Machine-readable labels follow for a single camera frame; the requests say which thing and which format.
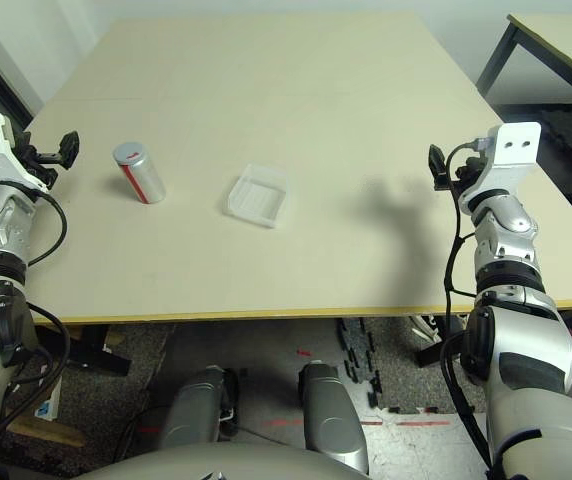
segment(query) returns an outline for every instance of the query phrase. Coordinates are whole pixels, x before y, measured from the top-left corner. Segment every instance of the transparent container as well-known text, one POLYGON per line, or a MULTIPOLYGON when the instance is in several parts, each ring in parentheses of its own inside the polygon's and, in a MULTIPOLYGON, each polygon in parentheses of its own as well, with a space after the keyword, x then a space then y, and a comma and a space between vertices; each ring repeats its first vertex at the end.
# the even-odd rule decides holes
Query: transparent container
POLYGON ((228 211, 235 217, 275 228, 287 197, 285 173, 249 164, 228 196, 228 211))

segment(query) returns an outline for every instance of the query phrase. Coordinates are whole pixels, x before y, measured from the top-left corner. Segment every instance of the table edge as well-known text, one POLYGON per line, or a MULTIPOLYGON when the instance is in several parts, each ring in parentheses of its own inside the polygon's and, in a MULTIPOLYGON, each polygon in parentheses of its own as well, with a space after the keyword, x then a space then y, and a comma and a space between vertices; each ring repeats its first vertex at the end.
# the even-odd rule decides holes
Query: table edge
POLYGON ((508 19, 508 21, 510 23, 515 25, 522 32, 524 32, 526 35, 531 37, 533 40, 535 40, 537 43, 539 43, 541 46, 543 46, 544 48, 549 50, 552 54, 554 54, 557 58, 559 58, 562 62, 564 62, 565 64, 567 64, 569 67, 572 68, 572 58, 571 57, 569 57, 568 55, 566 55, 562 51, 555 48, 554 45, 552 45, 550 42, 548 42, 546 39, 544 39, 542 36, 540 36, 535 31, 531 30, 527 25, 522 23, 518 17, 515 17, 515 15, 512 13, 509 13, 506 18, 508 19))
MULTIPOLYGON (((557 302, 559 309, 572 309, 571 300, 557 302)), ((213 320, 254 320, 286 318, 328 318, 328 317, 395 317, 406 315, 443 314, 444 305, 408 307, 355 307, 355 308, 299 308, 281 310, 240 310, 231 312, 161 313, 148 315, 61 317, 67 325, 91 325, 108 323, 169 323, 213 320)), ((468 313, 470 305, 453 305, 453 313, 468 313)), ((36 318, 37 324, 48 324, 44 318, 36 318)))

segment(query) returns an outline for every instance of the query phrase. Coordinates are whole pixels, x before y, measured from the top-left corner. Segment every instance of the cylindrical can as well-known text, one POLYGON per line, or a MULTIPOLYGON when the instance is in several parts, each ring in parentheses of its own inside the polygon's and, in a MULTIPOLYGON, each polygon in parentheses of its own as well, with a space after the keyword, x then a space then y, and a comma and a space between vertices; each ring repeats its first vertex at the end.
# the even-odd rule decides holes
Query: cylindrical can
POLYGON ((166 196, 164 184, 141 143, 122 143, 113 150, 113 158, 142 203, 156 203, 164 199, 166 196))

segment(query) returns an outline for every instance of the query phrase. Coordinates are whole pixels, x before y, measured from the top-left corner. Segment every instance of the white wall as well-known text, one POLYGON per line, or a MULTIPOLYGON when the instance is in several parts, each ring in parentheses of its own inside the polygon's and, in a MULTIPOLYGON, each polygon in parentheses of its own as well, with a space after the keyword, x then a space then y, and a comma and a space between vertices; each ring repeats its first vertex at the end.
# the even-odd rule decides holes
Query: white wall
MULTIPOLYGON (((0 68, 33 110, 68 78, 120 18, 184 13, 412 10, 475 81, 510 12, 572 13, 571 0, 0 0, 0 44, 14 62, 0 68), (20 34, 27 26, 34 36, 20 34), (24 78, 22 84, 19 71, 24 78)), ((572 88, 525 51, 515 51, 489 95, 491 103, 572 102, 572 88)))
POLYGON ((86 0, 0 0, 0 72, 33 112, 101 36, 86 0))

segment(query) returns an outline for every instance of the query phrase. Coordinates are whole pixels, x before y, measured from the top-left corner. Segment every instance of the desk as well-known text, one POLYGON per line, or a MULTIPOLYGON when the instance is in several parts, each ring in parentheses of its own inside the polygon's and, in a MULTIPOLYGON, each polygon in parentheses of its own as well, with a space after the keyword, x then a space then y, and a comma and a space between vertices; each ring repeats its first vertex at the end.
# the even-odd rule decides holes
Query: desk
POLYGON ((572 85, 572 15, 509 15, 509 25, 477 81, 486 95, 515 49, 521 45, 572 85))
MULTIPOLYGON (((53 191, 69 236, 31 267, 31 301, 80 324, 443 312, 454 212, 428 146, 498 123, 412 14, 117 23, 29 127, 43 151, 81 138, 53 191), (138 203, 114 164, 127 140, 149 149, 163 202, 138 203), (248 163, 289 177, 277 229, 223 213, 248 163)), ((545 285, 572 307, 572 207, 540 169, 520 198, 545 285)), ((32 251, 58 229, 44 207, 32 251)), ((467 243, 454 282, 474 290, 467 243)))

